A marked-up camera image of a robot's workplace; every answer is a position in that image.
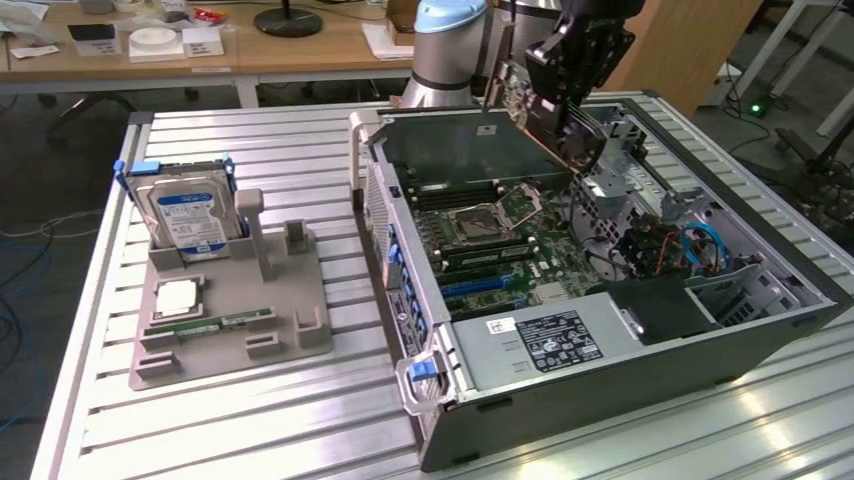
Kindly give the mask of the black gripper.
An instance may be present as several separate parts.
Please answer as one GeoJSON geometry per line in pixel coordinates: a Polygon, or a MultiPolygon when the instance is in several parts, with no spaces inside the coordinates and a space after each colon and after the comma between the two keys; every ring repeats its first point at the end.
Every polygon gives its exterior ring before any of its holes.
{"type": "Polygon", "coordinates": [[[526,49],[526,69],[535,94],[550,104],[578,105],[604,84],[635,35],[626,21],[643,0],[563,1],[550,35],[526,49]]]}

